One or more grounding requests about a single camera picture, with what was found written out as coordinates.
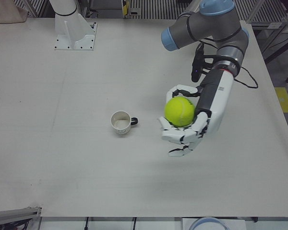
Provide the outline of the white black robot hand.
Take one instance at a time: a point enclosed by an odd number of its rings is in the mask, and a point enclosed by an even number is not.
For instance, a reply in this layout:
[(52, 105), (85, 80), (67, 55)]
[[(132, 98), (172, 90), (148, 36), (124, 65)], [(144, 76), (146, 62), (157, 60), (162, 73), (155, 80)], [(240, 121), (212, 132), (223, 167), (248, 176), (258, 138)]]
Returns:
[(191, 153), (205, 136), (215, 133), (220, 126), (233, 85), (233, 75), (225, 69), (213, 69), (207, 73), (197, 87), (176, 85), (166, 94), (166, 102), (182, 94), (198, 97), (193, 121), (184, 127), (173, 125), (160, 117), (162, 139), (178, 144), (168, 152), (171, 157), (182, 157)]

